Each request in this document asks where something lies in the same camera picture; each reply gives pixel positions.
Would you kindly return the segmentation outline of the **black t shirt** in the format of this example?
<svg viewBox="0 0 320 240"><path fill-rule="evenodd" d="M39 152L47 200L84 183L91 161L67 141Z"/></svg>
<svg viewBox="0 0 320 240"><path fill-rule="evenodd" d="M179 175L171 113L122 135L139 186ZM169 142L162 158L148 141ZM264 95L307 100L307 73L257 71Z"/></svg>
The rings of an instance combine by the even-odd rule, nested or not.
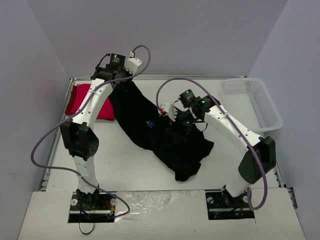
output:
<svg viewBox="0 0 320 240"><path fill-rule="evenodd" d="M201 160L211 153L214 142L205 139L196 126L185 142L174 138L167 132L169 123L160 117L157 106L131 80L116 84L108 98L125 134L174 171L176 181L185 182L197 174Z"/></svg>

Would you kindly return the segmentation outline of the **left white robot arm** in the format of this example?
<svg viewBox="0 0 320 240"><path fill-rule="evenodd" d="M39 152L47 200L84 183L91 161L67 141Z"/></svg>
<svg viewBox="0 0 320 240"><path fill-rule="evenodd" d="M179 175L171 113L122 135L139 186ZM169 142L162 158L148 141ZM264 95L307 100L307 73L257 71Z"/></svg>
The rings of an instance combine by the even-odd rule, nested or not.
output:
<svg viewBox="0 0 320 240"><path fill-rule="evenodd" d="M99 183L95 174L94 155L99 148L99 139L94 133L95 121L113 87L110 80L131 77L136 74L142 61L131 52L129 58L111 53L105 67L96 66L77 116L60 126L64 147L79 172L76 195L78 206L95 209L101 203Z"/></svg>

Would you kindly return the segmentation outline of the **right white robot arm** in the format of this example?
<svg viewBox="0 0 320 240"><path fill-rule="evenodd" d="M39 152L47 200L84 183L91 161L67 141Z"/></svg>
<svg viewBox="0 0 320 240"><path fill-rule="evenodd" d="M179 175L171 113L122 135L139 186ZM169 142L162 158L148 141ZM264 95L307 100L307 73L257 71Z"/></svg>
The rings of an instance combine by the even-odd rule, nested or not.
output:
<svg viewBox="0 0 320 240"><path fill-rule="evenodd" d="M239 165L232 169L234 176L221 189L221 199L226 206L238 203L240 195L259 180L263 181L265 189L268 187L266 174L276 166L276 144L271 137L262 137L251 131L210 95L196 97L188 89L180 94L178 100L184 110L169 102L158 106L158 113L170 122L174 136L184 140L196 122L201 121L216 129L241 154Z"/></svg>

